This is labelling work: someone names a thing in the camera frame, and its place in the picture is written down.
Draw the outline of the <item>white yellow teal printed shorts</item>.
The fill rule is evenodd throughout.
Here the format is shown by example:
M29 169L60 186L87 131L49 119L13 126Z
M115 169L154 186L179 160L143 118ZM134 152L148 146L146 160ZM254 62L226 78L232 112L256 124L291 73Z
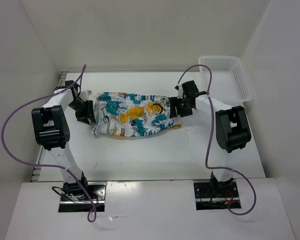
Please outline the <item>white yellow teal printed shorts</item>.
M170 117L169 97L162 95L100 92L93 111L94 136L146 137L182 127L178 117Z

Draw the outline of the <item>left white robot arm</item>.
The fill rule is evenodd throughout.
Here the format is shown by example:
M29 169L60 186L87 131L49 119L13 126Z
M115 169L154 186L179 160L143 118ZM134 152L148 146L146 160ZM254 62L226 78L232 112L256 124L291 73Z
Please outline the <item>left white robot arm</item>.
M31 111L35 140L59 166L65 194L84 200L90 194L90 187L69 146L71 133L65 109L73 109L77 121L90 126L96 123L93 101L89 99L88 91L80 96L79 85L73 80L56 87L54 94L45 105Z

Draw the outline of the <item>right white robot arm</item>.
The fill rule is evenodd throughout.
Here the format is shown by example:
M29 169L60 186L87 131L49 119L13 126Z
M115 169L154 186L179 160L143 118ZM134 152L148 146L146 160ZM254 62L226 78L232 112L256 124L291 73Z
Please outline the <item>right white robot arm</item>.
M175 86L177 96L171 97L170 117L187 117L193 109L210 114L211 129L205 154L205 167L211 170L209 191L215 197L222 196L233 185L233 171L239 153L251 141L252 135L245 109L231 106L199 91L193 80ZM225 157L217 166L209 166L213 140L224 151Z

